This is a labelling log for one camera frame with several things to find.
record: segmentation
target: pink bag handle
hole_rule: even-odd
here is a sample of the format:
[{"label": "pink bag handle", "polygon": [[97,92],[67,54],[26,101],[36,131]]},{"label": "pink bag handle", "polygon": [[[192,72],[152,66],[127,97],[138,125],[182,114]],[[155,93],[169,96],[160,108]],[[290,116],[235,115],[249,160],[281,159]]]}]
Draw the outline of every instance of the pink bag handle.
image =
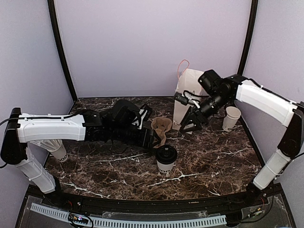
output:
[{"label": "pink bag handle", "polygon": [[179,79],[179,81],[180,81],[180,76],[179,76],[180,66],[181,66],[181,64],[182,64],[183,62],[185,62],[185,61],[188,63],[188,66],[183,70],[183,72],[181,73],[181,76],[182,76],[182,74],[185,72],[185,70],[188,69],[188,67],[189,67],[189,65],[190,65],[189,61],[186,60],[186,59],[183,59],[183,60],[180,62],[179,67],[177,68],[177,78]]}]

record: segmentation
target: white wall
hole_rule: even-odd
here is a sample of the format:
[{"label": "white wall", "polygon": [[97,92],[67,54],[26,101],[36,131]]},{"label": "white wall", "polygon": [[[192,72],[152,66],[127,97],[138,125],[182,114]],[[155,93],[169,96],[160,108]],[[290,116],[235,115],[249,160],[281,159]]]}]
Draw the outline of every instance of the white wall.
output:
[{"label": "white wall", "polygon": [[235,74],[250,0],[56,0],[78,97],[174,95],[177,66]]},{"label": "white wall", "polygon": [[[0,121],[8,118],[14,107],[33,114],[66,114],[72,103],[57,54],[47,1],[1,1]],[[0,146],[4,130],[5,125],[0,127]],[[47,153],[32,148],[43,163]],[[0,170],[1,228],[15,227],[28,183],[11,165]]]},{"label": "white wall", "polygon": [[[244,75],[286,98],[304,101],[303,25],[304,1],[260,1]],[[268,160],[285,128],[249,105],[241,105],[241,109],[264,159]],[[304,224],[303,167],[304,157],[301,157],[278,179],[299,228]]]}]

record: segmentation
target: black cup lid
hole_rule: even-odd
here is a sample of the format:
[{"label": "black cup lid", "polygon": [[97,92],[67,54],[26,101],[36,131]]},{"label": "black cup lid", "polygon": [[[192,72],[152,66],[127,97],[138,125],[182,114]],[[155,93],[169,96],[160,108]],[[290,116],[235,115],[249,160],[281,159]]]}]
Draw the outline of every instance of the black cup lid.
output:
[{"label": "black cup lid", "polygon": [[171,164],[177,159],[177,151],[170,145],[163,145],[156,150],[156,160],[161,164]]}]

